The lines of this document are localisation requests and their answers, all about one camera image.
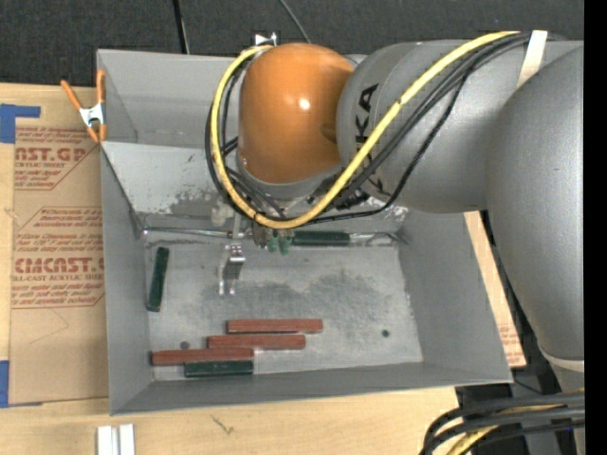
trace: cardboard box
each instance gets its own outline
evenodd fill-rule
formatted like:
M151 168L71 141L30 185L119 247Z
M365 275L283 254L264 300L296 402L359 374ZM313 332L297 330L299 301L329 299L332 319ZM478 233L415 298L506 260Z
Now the cardboard box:
M0 103L40 107L11 145L9 403L105 396L99 147L60 86L0 84Z

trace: red stick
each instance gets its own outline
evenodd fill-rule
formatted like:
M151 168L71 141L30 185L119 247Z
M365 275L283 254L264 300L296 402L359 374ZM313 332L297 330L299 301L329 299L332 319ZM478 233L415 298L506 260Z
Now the red stick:
M268 351L301 350L305 347L305 336L302 335L227 335L211 336L207 339L211 349L225 347L249 347Z
M228 334L317 334L319 318L239 318L228 320Z
M254 356L249 348L232 349L180 349L152 353L153 366L178 366L186 362L249 360Z

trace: blue tape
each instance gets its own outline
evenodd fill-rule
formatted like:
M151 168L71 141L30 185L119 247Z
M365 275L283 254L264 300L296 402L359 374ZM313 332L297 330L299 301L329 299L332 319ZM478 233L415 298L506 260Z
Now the blue tape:
M9 405L9 362L0 360L0 408Z
M40 106L0 104L0 143L15 142L15 121L17 118L39 117Z

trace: black floor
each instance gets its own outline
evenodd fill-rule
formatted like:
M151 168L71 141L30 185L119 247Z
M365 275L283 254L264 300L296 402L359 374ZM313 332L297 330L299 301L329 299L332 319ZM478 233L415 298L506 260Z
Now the black floor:
M192 53L234 54L258 30L301 34L277 0L181 0ZM370 53L491 30L584 37L584 0L286 0L313 42ZM0 81L92 84L95 50L179 52L171 0L0 0Z

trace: yellow cable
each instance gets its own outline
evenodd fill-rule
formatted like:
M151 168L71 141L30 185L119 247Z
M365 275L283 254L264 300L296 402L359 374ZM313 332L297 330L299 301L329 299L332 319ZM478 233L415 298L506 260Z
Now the yellow cable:
M509 413L519 413L519 412L527 412L527 411L541 411L541 410L551 410L553 408L558 408L562 405L546 405L546 406L527 406L527 407L519 407L519 408L510 408L500 411L500 414L509 414ZM465 436L460 438L458 442L451 447L451 449L445 455L464 455L471 446L473 446L478 440L483 438L489 432L498 428L499 425L493 425L491 427L479 428L474 431L469 431Z
M424 74L422 74L410 87L407 89L402 96L390 107L388 112L384 115L384 117L379 121L376 128L371 132L364 145L360 148L357 154L354 156L352 161L348 164L345 170L341 173L340 177L335 181L331 189L327 192L327 194L308 212L305 212L299 217L288 219L288 220L276 220L269 218L263 215L260 212L257 212L251 206L247 204L247 202L240 196L240 194L236 191L236 189L231 184L230 178L226 172L225 165L223 163L223 158L221 155L221 151L219 148L219 106L221 103L221 99L224 95L224 89L228 84L232 74L236 71L236 69L247 59L255 56L258 52L270 48L271 45L262 45L259 47L252 47L244 51L240 56L231 63L231 65L226 70L223 75L219 85L217 86L217 90L215 91L215 97L212 103L211 109L211 142L212 142L212 155L215 165L217 166L217 172L221 181L226 188L227 193L230 195L231 199L234 201L236 206L244 212L249 218L253 219L257 223L262 226L266 226L268 228L273 229L291 229L297 228L299 226L304 225L308 221L311 221L316 216L318 216L322 211L331 203L331 201L340 193L340 191L347 185L350 178L354 175L356 170L359 168L360 164L364 161L366 156L371 152L373 147L376 145L379 138L386 131L390 123L396 118L398 112L402 109L405 104L407 104L418 92L419 90L425 86L429 81L431 81L436 75L438 75L441 71L443 71L447 66L452 64L453 62L460 59L462 56L468 54L472 50L484 46L485 44L489 44L497 39L501 39L502 37L506 37L507 35L518 33L517 31L507 31L507 32L495 32L484 35L472 41L468 41L463 45L460 45L452 52L447 54L445 57L437 61L433 66L431 66Z

